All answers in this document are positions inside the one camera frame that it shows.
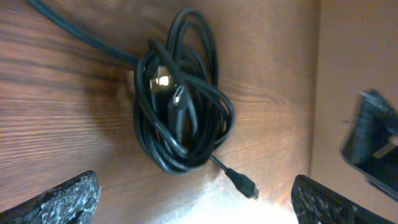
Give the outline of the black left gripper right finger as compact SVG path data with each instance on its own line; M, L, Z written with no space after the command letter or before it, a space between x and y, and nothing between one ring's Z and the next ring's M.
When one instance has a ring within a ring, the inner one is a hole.
M302 174L294 180L291 203L299 224L393 224Z

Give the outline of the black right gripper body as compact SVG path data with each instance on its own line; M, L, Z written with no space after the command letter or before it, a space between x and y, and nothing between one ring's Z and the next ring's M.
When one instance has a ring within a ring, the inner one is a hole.
M397 111L376 90L359 94L352 130L341 148L345 162L358 170L368 182L397 200L397 145L377 158L374 154L390 145L397 136Z

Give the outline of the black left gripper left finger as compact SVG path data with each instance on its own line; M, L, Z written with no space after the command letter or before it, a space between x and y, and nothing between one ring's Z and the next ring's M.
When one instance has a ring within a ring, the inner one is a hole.
M85 171L34 198L1 212L1 223L90 224L101 187L94 171Z

